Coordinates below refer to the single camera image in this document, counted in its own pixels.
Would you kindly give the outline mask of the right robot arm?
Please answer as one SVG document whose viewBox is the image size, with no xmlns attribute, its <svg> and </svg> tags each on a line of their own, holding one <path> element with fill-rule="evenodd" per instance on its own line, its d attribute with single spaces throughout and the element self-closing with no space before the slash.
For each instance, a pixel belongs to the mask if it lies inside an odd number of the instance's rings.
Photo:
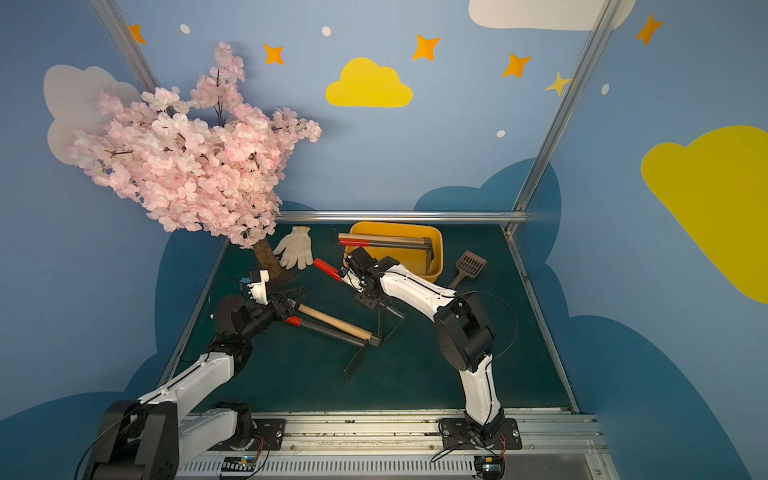
<svg viewBox="0 0 768 480">
<path fill-rule="evenodd" d="M 343 281 L 359 298 L 397 299 L 433 322 L 441 354 L 459 372 L 470 435 L 482 441 L 496 435 L 504 411 L 492 371 L 495 332 L 477 297 L 435 285 L 397 260 L 376 260 L 363 249 L 349 254 L 345 263 Z"/>
</svg>

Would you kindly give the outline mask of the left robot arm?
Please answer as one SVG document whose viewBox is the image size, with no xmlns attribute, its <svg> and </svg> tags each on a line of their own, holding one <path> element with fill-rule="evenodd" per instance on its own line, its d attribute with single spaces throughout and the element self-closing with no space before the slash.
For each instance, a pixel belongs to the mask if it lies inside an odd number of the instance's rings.
<svg viewBox="0 0 768 480">
<path fill-rule="evenodd" d="M 173 479 L 213 447 L 254 448 L 253 461 L 262 470 L 270 452 L 282 447 L 283 422 L 257 422 L 241 402 L 219 402 L 197 416 L 191 412 L 243 370 L 254 336 L 296 316 L 305 295 L 305 289 L 297 288 L 271 294 L 263 304 L 242 295 L 222 299 L 212 315 L 216 332 L 206 350 L 155 390 L 111 405 L 75 478 Z"/>
</svg>

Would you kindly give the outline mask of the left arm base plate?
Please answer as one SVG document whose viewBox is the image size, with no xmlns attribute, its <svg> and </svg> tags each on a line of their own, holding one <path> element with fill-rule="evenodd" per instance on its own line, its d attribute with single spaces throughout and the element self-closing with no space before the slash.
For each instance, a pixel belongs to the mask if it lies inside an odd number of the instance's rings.
<svg viewBox="0 0 768 480">
<path fill-rule="evenodd" d="M 282 418 L 252 420 L 252 426 L 240 437 L 228 442 L 226 450 L 279 451 L 285 439 L 286 420 Z"/>
</svg>

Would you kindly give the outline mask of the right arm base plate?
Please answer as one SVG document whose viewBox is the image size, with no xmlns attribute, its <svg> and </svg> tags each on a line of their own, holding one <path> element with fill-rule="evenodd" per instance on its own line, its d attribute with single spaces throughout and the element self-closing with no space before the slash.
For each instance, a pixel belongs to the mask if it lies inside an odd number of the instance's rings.
<svg viewBox="0 0 768 480">
<path fill-rule="evenodd" d="M 438 433 L 443 448 L 459 449 L 521 450 L 521 432 L 517 421 L 503 416 L 489 425 L 478 426 L 468 417 L 443 417 L 438 419 Z"/>
</svg>

